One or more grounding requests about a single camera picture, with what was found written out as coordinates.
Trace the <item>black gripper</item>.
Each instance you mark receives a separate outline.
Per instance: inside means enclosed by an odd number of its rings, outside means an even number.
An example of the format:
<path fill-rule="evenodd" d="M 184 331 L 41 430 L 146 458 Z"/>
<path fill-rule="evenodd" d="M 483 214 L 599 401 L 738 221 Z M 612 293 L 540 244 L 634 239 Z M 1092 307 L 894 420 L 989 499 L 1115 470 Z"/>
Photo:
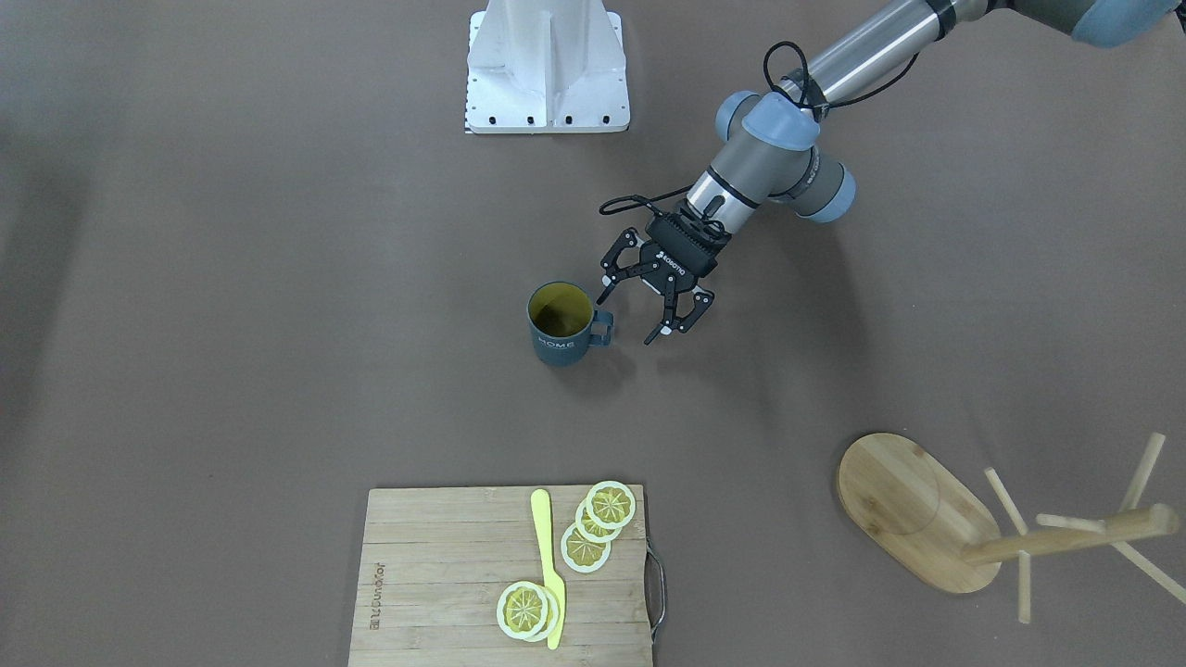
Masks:
<path fill-rule="evenodd" d="M 681 271 L 689 271 L 696 278 L 707 277 L 718 267 L 718 254 L 723 250 L 723 246 L 732 240 L 732 233 L 726 231 L 723 223 L 719 220 L 695 220 L 686 214 L 655 215 L 649 220 L 645 228 L 649 240 L 640 241 L 640 231 L 636 228 L 626 228 L 611 244 L 601 259 L 600 266 L 604 269 L 604 291 L 598 296 L 597 304 L 601 305 L 617 287 L 617 284 L 625 282 L 631 278 L 640 278 L 648 284 L 657 296 L 663 296 L 663 316 L 657 322 L 651 333 L 644 339 L 644 345 L 651 345 L 661 333 L 668 336 L 677 331 L 687 333 L 700 319 L 707 309 L 710 309 L 715 300 L 712 291 L 700 288 L 694 284 L 688 290 L 677 286 L 675 278 L 668 278 L 661 282 L 661 291 L 644 278 L 657 269 L 659 260 L 669 258 L 681 267 Z M 621 266 L 619 260 L 621 253 L 627 248 L 639 250 L 638 260 L 630 266 Z M 690 296 L 691 309 L 686 313 L 680 313 L 681 296 Z"/>

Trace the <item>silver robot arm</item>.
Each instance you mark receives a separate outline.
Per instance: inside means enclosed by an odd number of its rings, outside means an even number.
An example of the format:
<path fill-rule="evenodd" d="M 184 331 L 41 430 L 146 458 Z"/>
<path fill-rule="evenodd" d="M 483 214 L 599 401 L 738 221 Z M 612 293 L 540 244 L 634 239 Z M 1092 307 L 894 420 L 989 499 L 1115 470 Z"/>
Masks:
<path fill-rule="evenodd" d="M 885 93 L 903 80 L 922 51 L 959 25 L 1008 9 L 1098 49 L 1135 42 L 1165 17 L 1182 19 L 1181 1 L 890 1 L 876 14 L 809 58 L 793 42 L 797 66 L 765 88 L 725 99 L 714 117 L 721 148 L 693 184 L 659 195 L 621 195 L 602 215 L 646 208 L 648 225 L 619 233 L 600 266 L 604 303 L 620 282 L 639 279 L 663 300 L 650 336 L 690 331 L 714 296 L 700 280 L 718 267 L 725 246 L 766 203 L 792 208 L 801 220 L 825 224 L 854 203 L 852 170 L 820 148 L 825 119 Z"/>

